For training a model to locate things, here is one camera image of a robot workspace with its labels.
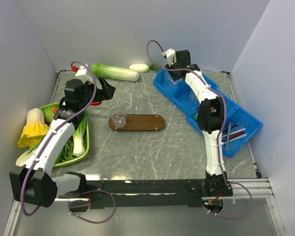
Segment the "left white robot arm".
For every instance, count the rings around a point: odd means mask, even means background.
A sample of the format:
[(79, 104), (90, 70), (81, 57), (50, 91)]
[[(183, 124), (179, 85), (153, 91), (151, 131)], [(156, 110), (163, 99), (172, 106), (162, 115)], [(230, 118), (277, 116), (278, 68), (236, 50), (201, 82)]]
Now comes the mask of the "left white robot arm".
[(68, 172), (63, 176), (51, 178), (50, 174), (57, 157), (74, 132), (78, 129), (85, 109), (93, 102), (113, 98), (116, 88), (98, 78), (102, 88), (95, 82), (82, 82), (71, 79), (66, 82), (64, 97), (51, 123), (51, 127), (34, 154), (21, 166), (13, 166), (9, 176), (13, 197), (21, 204), (36, 207), (49, 207), (61, 195), (71, 192), (75, 197), (83, 197), (87, 190), (84, 174)]

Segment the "clear acrylic toothbrush holder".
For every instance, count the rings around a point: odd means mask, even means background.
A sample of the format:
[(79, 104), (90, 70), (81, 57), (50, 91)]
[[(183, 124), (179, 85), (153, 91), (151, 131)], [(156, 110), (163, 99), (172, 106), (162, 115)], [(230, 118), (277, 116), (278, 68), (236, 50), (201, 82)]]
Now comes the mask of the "clear acrylic toothbrush holder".
[(167, 70), (164, 70), (164, 79), (165, 79), (165, 81), (166, 81), (167, 83), (171, 83), (171, 84), (173, 84), (174, 86), (177, 85), (177, 82), (178, 82), (178, 81), (175, 81), (175, 80), (172, 78), (172, 76), (171, 76), (171, 74), (169, 73), (169, 71), (167, 71)]

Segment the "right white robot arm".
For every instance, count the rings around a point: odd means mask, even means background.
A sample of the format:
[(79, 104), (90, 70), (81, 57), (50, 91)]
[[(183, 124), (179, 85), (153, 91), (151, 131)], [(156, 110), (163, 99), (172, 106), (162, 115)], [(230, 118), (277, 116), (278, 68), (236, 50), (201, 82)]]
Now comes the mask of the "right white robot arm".
[(191, 64), (188, 50), (168, 49), (162, 53), (167, 59), (165, 68), (172, 79), (183, 79), (199, 101), (197, 124), (206, 144), (205, 191), (209, 196), (222, 196), (227, 188), (227, 177), (222, 158), (222, 131), (225, 126), (226, 102), (213, 91), (200, 68)]

